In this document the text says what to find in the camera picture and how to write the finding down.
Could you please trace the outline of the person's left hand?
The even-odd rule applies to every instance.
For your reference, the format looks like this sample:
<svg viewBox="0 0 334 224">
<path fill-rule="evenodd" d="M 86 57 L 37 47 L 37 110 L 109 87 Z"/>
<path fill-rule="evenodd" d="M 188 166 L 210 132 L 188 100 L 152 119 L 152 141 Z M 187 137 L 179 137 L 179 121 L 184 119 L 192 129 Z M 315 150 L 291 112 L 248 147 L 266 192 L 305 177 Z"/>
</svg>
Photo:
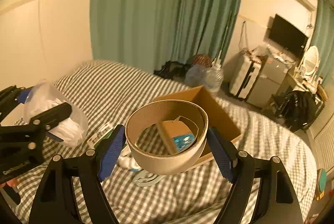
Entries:
<svg viewBox="0 0 334 224">
<path fill-rule="evenodd" d="M 5 183 L 0 184 L 0 188 L 3 188 L 4 186 L 9 186 L 9 187 L 16 187 L 18 183 L 18 180 L 16 178 L 11 179 Z"/>
</svg>

